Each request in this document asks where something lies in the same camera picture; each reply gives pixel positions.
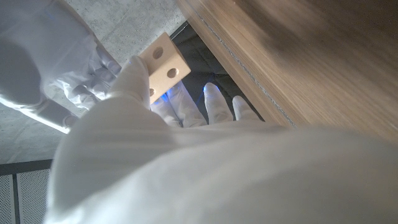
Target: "hand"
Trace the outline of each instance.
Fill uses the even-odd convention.
[[[0,21],[1,38],[31,56],[42,89],[58,86],[79,108],[105,98],[121,67],[66,2],[7,1]]]
[[[233,115],[216,85],[207,83],[203,92],[209,124],[233,121]],[[260,120],[242,97],[235,96],[232,102],[236,120]],[[207,124],[182,82],[178,82],[150,108],[169,126],[192,128]]]

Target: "concrete ceiling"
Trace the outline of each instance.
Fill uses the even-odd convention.
[[[86,21],[121,65],[141,53],[160,34],[169,35],[185,21],[174,0],[66,0]],[[63,92],[48,96],[78,116]],[[52,159],[63,133],[0,105],[0,164]]]

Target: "wood grain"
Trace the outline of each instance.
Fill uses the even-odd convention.
[[[398,142],[394,0],[177,0],[266,121]]]

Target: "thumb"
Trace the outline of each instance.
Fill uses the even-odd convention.
[[[134,98],[149,110],[149,74],[143,59],[138,56],[130,58],[120,71],[107,97]]]

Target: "white protective suit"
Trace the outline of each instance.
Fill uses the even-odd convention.
[[[181,83],[149,106],[138,57],[59,145],[45,223],[398,223],[398,150],[356,133],[232,115]]]
[[[55,85],[89,109],[105,98],[120,69],[65,1],[1,1],[0,103],[67,133],[77,117],[45,89]]]

